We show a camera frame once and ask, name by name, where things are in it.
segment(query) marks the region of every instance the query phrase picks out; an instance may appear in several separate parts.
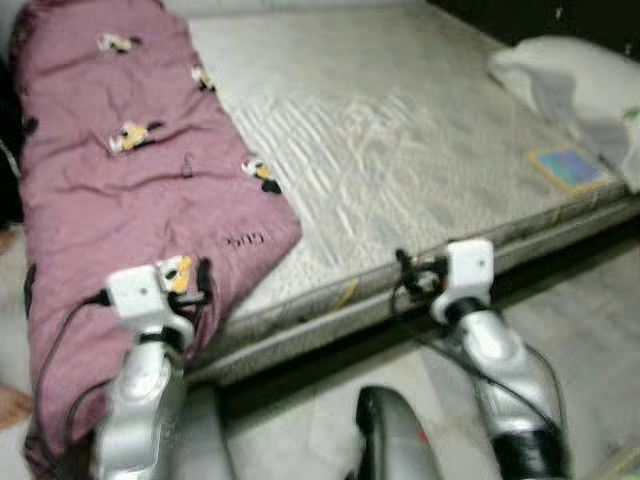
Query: white pillow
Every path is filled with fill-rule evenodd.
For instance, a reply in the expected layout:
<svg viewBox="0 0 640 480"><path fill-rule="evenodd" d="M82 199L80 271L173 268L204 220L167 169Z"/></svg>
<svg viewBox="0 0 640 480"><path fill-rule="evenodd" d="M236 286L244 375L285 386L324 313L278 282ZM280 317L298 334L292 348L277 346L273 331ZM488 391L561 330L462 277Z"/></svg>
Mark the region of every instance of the white pillow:
<svg viewBox="0 0 640 480"><path fill-rule="evenodd" d="M576 38L538 37L492 55L489 72L640 191L639 64Z"/></svg>

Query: bed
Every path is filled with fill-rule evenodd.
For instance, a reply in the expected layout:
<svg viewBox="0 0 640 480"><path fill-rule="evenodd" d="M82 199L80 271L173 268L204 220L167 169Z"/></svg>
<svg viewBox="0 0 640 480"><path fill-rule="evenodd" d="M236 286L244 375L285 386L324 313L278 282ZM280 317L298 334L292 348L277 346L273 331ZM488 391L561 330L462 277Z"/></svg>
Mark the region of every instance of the bed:
<svg viewBox="0 0 640 480"><path fill-rule="evenodd" d="M193 382L237 382L383 322L400 246L427 256L482 235L504 273L640 213L613 174L569 195L527 161L571 140L490 80L499 43L428 4L308 3L166 2L303 232L202 343Z"/></svg>

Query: wire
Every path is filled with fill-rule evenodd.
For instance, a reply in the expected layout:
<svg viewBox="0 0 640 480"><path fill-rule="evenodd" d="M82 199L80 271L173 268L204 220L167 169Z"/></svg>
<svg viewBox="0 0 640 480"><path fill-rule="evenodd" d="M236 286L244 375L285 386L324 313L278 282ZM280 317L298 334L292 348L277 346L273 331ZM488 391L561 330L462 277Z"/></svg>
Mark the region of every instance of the wire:
<svg viewBox="0 0 640 480"><path fill-rule="evenodd" d="M80 396L76 398L76 401L73 402L73 405L71 405L71 408L69 409L69 412L67 413L67 416L64 421L64 437L63 438L64 438L65 446L68 447L73 443L73 422L75 420L76 412L78 411L78 408L80 408L80 405L82 404L83 400L89 395L91 395L93 392L105 387L109 383L111 383L111 380L105 380L103 382L96 383L95 385L87 388L84 392L82 392ZM77 465L80 462L76 458L74 460L74 463L75 463L74 465L71 462L69 462L69 460L71 460L70 452L67 452L67 456L68 456L68 461L65 469L65 479L71 479L71 478L74 478L75 474L77 473L77 470L74 469L74 466L77 467Z"/></svg>
<svg viewBox="0 0 640 480"><path fill-rule="evenodd" d="M551 366L551 363L539 350L536 350L532 345L525 342L525 347L527 350L534 356L540 363L542 363L545 367L545 371L551 377L551 383L553 384L553 389L556 395L556 403L558 405L558 416L560 417L560 428L567 435L568 422L567 422L567 404L564 399L564 395L562 394L562 388L560 388L560 381L558 380L558 375L556 371Z"/></svg>
<svg viewBox="0 0 640 480"><path fill-rule="evenodd" d="M398 281L396 283L396 286L393 289L392 294L391 294L390 310L391 310L391 314L392 314L393 318L396 319L396 320L401 320L401 317L402 317L402 315L398 314L398 309L397 309L397 305L396 305L398 291L400 290L402 285L403 285L403 281L402 280ZM518 401L524 403L528 408L531 409L531 411L533 411L537 416L539 416L544 421L544 423L547 425L547 427L555 435L560 435L562 433L562 430L560 429L560 427L558 427L557 423L551 417L549 417L549 415L547 415L545 412L543 412L542 409L540 409L537 405L535 405L533 402L531 402L529 399L527 399L523 395L519 394L518 392L516 392L512 388L507 387L505 384L503 384L499 380L491 377L490 375L487 375L486 373L481 371L479 368L477 368L475 365L467 362L466 360L463 360L463 359L457 357L456 355L448 352L447 350L445 350L443 348L440 348L439 346L437 346L433 342L433 339L430 338L430 339L425 340L423 338L423 335L422 335L421 332L418 332L416 329L410 327L408 324L406 324L404 322L400 322L400 321L398 322L398 324L417 343L432 349L434 352L436 352L440 356L442 356L442 357L446 358L447 360L453 362L454 364L458 365L458 367L460 367L462 370L464 370L468 375L474 376L476 378L480 378L480 379L486 381L487 383L489 383L491 385L495 385L496 387L498 387L501 390L505 391L506 393L508 393L509 395L514 397L515 399L517 399ZM540 357L542 357L542 354L540 354L540 352L536 351L536 353L538 355L540 355ZM546 360L546 358L544 359L543 363L548 367L550 372L553 372L553 369L551 368L551 365ZM560 388L559 388L559 384L557 383L557 378L555 376L555 372L552 373L552 378L554 378L556 380L554 382L554 386L556 387L557 398L560 399L562 397L562 394L560 393ZM560 409L561 410L564 409L564 402L562 402L562 406L560 407Z"/></svg>
<svg viewBox="0 0 640 480"><path fill-rule="evenodd" d="M53 453L51 452L51 449L49 448L49 444L47 442L47 436L45 435L45 431L44 431L44 422L42 421L42 410L40 408L41 406L40 397L42 395L42 389L44 386L45 377L47 375L47 372L49 371L49 367L51 366L51 361L53 360L54 355L58 351L58 348L60 347L60 343L62 342L62 339L64 338L64 335L67 329L69 328L69 325L71 325L77 313L87 305L91 305L91 304L104 305L105 302L108 304L108 301L109 300L108 300L108 297L106 296L106 292L104 290L101 290L98 294L85 298L69 311L65 319L62 321L62 325L60 327L60 330L58 330L58 333L53 342L53 345L49 349L49 352L47 353L47 356L45 357L44 362L42 363L40 372L38 372L38 378L36 379L36 387L33 395L34 413L35 413L34 416L36 421L36 427L37 427L37 430L40 432L40 437L42 440L42 453L44 454L47 462L49 462L50 465L57 465L58 462L55 459ZM54 476L61 478L60 472L57 470L58 470L57 468L54 468Z"/></svg>

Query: sheet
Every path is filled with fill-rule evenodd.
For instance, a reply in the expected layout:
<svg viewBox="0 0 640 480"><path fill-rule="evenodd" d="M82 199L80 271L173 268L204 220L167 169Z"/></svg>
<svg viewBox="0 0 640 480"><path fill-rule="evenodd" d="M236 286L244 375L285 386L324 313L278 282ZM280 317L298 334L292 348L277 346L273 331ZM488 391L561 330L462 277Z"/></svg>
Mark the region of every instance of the sheet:
<svg viewBox="0 0 640 480"><path fill-rule="evenodd" d="M21 180L36 266L29 340L39 413L26 447L34 473L46 478L65 450L69 408L115 376L130 346L111 309L85 307L40 382L75 305L116 270L175 256L189 258L178 270L191 280L179 288L192 288L207 257L214 301L199 319L190 361L296 243L300 226L221 107L183 21L153 0L36 1L23 18L29 35L17 83L37 122ZM87 396L72 440L104 412L104 390Z"/></svg>

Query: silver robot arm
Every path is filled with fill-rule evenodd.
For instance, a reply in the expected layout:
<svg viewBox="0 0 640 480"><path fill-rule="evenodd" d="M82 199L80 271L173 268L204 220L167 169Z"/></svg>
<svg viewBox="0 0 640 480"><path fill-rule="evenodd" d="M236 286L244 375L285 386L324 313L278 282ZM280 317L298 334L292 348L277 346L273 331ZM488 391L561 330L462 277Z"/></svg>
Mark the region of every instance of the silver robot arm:
<svg viewBox="0 0 640 480"><path fill-rule="evenodd" d="M431 314L451 332L446 348L477 373L471 381L503 478L569 478L563 435L551 421L538 370L522 338L490 307L493 245L456 242L446 253L439 260L444 288Z"/></svg>
<svg viewBox="0 0 640 480"><path fill-rule="evenodd" d="M171 435L187 392L182 354L194 329L173 312L156 265L112 274L107 290L135 344L110 387L109 414L97 434L97 477L169 479Z"/></svg>

